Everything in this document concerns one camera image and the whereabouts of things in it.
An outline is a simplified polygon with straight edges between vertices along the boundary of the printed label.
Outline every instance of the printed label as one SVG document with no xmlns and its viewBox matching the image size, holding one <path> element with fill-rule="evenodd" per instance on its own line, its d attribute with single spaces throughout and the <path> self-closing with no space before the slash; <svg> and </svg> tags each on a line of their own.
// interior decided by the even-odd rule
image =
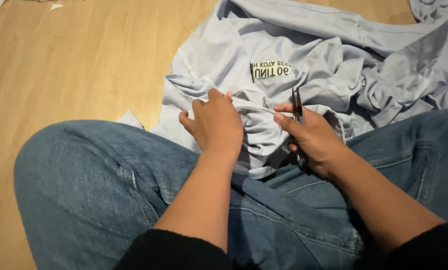
<svg viewBox="0 0 448 270">
<path fill-rule="evenodd" d="M 287 76 L 293 67 L 282 61 L 265 61 L 251 63 L 253 79 L 265 79 L 275 76 Z"/>
</svg>

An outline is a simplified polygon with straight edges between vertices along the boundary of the hand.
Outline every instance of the hand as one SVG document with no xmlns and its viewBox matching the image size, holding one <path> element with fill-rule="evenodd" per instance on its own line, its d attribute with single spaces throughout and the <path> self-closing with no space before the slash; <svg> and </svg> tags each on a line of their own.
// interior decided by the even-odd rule
<svg viewBox="0 0 448 270">
<path fill-rule="evenodd" d="M 333 128 L 324 117 L 302 106 L 304 124 L 301 125 L 292 118 L 280 112 L 292 113 L 292 104 L 281 104 L 274 107 L 274 120 L 283 130 L 289 132 L 301 149 L 307 154 L 307 165 L 322 177 L 332 179 L 339 169 L 341 160 L 352 153 L 344 142 L 336 135 Z M 289 145 L 289 150 L 296 152 L 295 144 Z"/>
<path fill-rule="evenodd" d="M 194 120 L 183 110 L 179 122 L 196 139 L 202 152 L 230 155 L 237 160 L 244 138 L 240 115 L 232 105 L 232 93 L 223 95 L 210 89 L 209 101 L 195 99 L 192 102 Z"/>
</svg>

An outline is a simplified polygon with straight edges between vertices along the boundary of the person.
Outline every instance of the person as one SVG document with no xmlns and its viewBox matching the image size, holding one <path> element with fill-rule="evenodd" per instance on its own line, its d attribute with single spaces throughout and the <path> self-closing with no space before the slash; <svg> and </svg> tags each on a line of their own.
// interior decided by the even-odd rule
<svg viewBox="0 0 448 270">
<path fill-rule="evenodd" d="M 193 120 L 179 115 L 200 154 L 97 120 L 24 144 L 15 193 L 38 269 L 448 268 L 448 110 L 346 145 L 320 114 L 303 107 L 300 125 L 277 105 L 312 171 L 258 181 L 233 174 L 244 128 L 232 94 L 208 95 Z"/>
</svg>

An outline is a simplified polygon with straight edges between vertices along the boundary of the sleeve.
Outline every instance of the sleeve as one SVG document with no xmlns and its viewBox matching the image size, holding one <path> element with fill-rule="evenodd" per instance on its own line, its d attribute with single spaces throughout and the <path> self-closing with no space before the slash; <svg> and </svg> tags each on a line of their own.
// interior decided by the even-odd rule
<svg viewBox="0 0 448 270">
<path fill-rule="evenodd" d="M 428 230 L 393 250 L 389 269 L 448 269 L 448 223 Z"/>
<path fill-rule="evenodd" d="M 114 270 L 232 269 L 226 253 L 199 238 L 167 230 L 148 230 L 138 236 Z"/>
</svg>

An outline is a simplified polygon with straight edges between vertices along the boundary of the scissors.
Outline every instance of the scissors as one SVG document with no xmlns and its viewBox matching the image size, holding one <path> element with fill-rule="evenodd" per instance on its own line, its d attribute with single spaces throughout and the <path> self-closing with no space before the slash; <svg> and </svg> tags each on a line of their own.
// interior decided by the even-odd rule
<svg viewBox="0 0 448 270">
<path fill-rule="evenodd" d="M 299 88 L 292 88 L 292 114 L 294 115 L 294 121 L 301 125 L 304 125 L 304 115 L 302 114 L 302 101 L 301 95 L 299 95 Z M 297 165 L 299 168 L 303 168 L 307 155 L 297 145 Z"/>
</svg>

